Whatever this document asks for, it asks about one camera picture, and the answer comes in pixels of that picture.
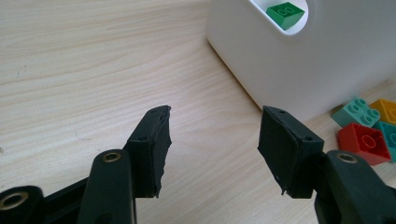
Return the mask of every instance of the table surface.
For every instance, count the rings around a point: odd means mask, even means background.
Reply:
[[[1,1],[0,190],[49,195],[122,148],[143,115],[172,106],[159,199],[139,223],[317,223],[281,196],[256,149],[261,110],[205,38],[209,0]],[[396,99],[390,79],[361,95]],[[305,123],[337,148],[330,112]],[[375,171],[396,187],[396,166]]]

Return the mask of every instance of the lego brick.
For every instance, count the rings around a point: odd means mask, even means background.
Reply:
[[[304,15],[304,11],[290,2],[268,7],[267,15],[283,30],[289,29]]]
[[[379,111],[381,114],[381,120],[396,125],[396,103],[385,100],[378,99],[374,103],[370,104],[371,108],[374,108]]]
[[[390,154],[384,135],[377,129],[351,123],[338,131],[341,150],[355,153],[370,165],[390,161]]]
[[[341,127],[346,127],[350,123],[359,123],[371,128],[379,121],[380,114],[377,110],[368,106],[363,99],[355,98],[332,114],[332,119]]]
[[[374,125],[374,128],[382,132],[392,161],[396,161],[396,126],[379,121]]]

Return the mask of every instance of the circular opening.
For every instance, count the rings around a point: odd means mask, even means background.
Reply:
[[[103,213],[99,217],[96,218],[95,224],[108,224],[113,219],[111,213]]]
[[[0,201],[0,210],[4,211],[18,207],[24,203],[28,197],[29,194],[24,191],[12,193]]]
[[[376,119],[379,117],[379,112],[378,112],[378,110],[375,110],[375,109],[369,110],[368,114],[373,119]]]
[[[390,115],[391,115],[394,119],[396,119],[396,109],[391,109],[391,110],[389,111],[389,113],[390,113]]]
[[[361,138],[361,141],[363,141],[363,144],[366,145],[369,149],[375,148],[375,140],[369,135],[364,135]]]
[[[350,105],[347,109],[348,109],[351,113],[354,113],[354,114],[358,113],[358,111],[359,111],[359,107],[356,106],[356,105]]]
[[[364,106],[366,105],[366,102],[363,99],[356,99],[355,104],[358,106]]]
[[[276,6],[276,2],[274,1],[268,1],[268,0],[248,0],[250,4],[252,4],[255,8],[257,8],[259,10],[259,12],[269,21],[271,22],[276,29],[282,34],[282,35],[296,35],[298,34],[300,31],[303,30],[303,28],[305,27],[305,25],[307,24],[308,21],[308,16],[309,16],[309,8],[308,8],[308,4],[306,2],[306,0],[292,0],[289,1],[291,4],[295,5],[296,7],[298,7],[299,9],[301,9],[304,14],[303,16],[297,21],[297,23],[295,23],[293,26],[291,26],[289,29],[287,30],[283,30],[282,28],[280,28],[279,25],[276,24],[276,22],[274,22],[273,19],[271,19],[270,16],[268,16],[268,14],[266,13],[266,10],[268,7],[274,7]],[[278,11],[278,9],[276,10],[277,13],[279,13],[282,16],[285,16],[285,13],[290,13],[288,12],[287,8],[291,8],[293,9],[293,7],[284,7],[281,8],[283,11]],[[296,13],[296,9],[293,9],[293,12],[291,12],[290,14]]]
[[[293,13],[294,9],[292,9],[291,7],[285,7],[285,11],[287,11],[289,13]]]
[[[104,157],[103,157],[103,161],[105,162],[113,162],[113,161],[117,161],[121,158],[121,154],[118,152],[110,152],[107,153]]]
[[[358,159],[356,159],[355,157],[348,155],[346,153],[338,153],[337,154],[338,159],[340,159],[341,161],[347,162],[347,163],[357,163]]]
[[[371,124],[373,122],[373,119],[368,117],[368,116],[366,116],[366,117],[363,116],[363,117],[361,117],[361,122],[363,122],[364,124],[369,125],[369,124]]]
[[[288,14],[288,12],[287,12],[286,10],[283,10],[283,9],[279,9],[279,10],[277,11],[277,13],[279,13],[279,14],[282,15],[282,16],[286,16],[286,14]]]

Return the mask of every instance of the black plastic arm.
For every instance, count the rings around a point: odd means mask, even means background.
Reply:
[[[259,151],[292,198],[317,192],[319,223],[396,223],[396,196],[358,155],[322,152],[323,140],[288,112],[262,111]]]
[[[0,224],[136,223],[135,198],[159,195],[170,106],[151,109],[124,149],[99,154],[88,178],[44,198],[34,186],[0,193]]]

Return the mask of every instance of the red lego brick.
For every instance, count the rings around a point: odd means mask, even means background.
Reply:
[[[390,161],[390,154],[381,131],[351,123],[338,131],[341,150],[353,152],[370,165]]]

